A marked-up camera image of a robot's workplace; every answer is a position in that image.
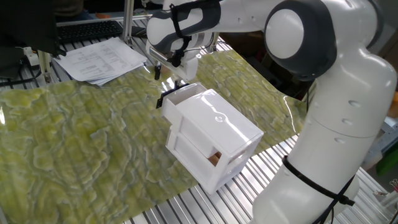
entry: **paper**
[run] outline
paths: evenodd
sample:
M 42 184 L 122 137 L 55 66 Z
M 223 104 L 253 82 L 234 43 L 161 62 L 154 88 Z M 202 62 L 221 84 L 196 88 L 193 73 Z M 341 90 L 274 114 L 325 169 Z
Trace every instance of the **paper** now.
M 66 57 L 55 58 L 74 79 L 99 86 L 143 66 L 146 60 L 119 38 L 72 50 Z

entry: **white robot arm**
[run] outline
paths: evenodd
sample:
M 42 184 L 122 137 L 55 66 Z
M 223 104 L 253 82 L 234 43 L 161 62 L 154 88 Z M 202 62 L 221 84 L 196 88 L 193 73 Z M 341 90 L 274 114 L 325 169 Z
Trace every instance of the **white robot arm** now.
M 191 49 L 208 45 L 212 32 L 255 30 L 264 31 L 279 65 L 299 80 L 316 79 L 297 144 L 255 199 L 251 222 L 324 223 L 331 204 L 340 213 L 344 206 L 324 190 L 350 199 L 357 194 L 353 176 L 397 85 L 391 65 L 367 50 L 382 24 L 373 0 L 166 0 L 164 7 L 148 23 L 147 51 L 183 79 L 195 77 L 197 52 Z

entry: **white box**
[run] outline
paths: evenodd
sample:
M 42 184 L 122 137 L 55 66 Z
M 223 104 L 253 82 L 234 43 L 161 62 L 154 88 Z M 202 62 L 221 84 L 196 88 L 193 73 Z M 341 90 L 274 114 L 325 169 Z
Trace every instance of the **white box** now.
M 264 134 L 200 83 L 167 95 L 162 115 L 172 123 L 167 149 L 209 194 L 241 172 Z

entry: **table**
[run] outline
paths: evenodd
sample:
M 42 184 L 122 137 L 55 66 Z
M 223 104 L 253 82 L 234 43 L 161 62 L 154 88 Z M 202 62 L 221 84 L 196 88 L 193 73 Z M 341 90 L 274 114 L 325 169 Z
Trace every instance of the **table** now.
M 144 27 L 147 20 L 141 17 L 134 23 L 136 26 Z M 75 42 L 62 47 L 69 51 L 103 40 L 105 39 Z M 146 55 L 144 40 L 135 38 L 134 42 L 137 45 L 135 49 Z M 220 44 L 217 49 L 230 48 L 226 44 Z M 20 79 L 29 78 L 36 72 L 24 67 Z M 53 62 L 52 81 L 59 83 L 65 80 L 71 78 Z M 5 87 L 1 90 L 11 88 L 27 90 L 43 86 L 47 84 L 41 77 L 33 83 Z M 244 170 L 214 195 L 206 194 L 202 187 L 197 185 L 125 223 L 247 223 L 252 216 L 251 206 L 254 198 L 271 181 L 281 165 L 281 158 L 292 150 L 297 138 L 298 134 L 285 141 L 276 142 L 275 146 L 252 157 Z M 384 189 L 361 169 L 358 171 L 358 177 L 361 180 L 361 189 L 355 199 L 356 205 L 338 215 L 336 220 L 340 223 L 386 223 L 392 214 L 379 207 L 371 195 L 374 191 L 384 191 Z

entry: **black keyboard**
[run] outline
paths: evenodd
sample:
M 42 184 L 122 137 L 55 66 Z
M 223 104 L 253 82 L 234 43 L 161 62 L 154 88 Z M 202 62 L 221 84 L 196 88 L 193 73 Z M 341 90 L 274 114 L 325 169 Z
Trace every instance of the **black keyboard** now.
M 120 35 L 123 28 L 116 21 L 91 22 L 57 27 L 60 43 Z

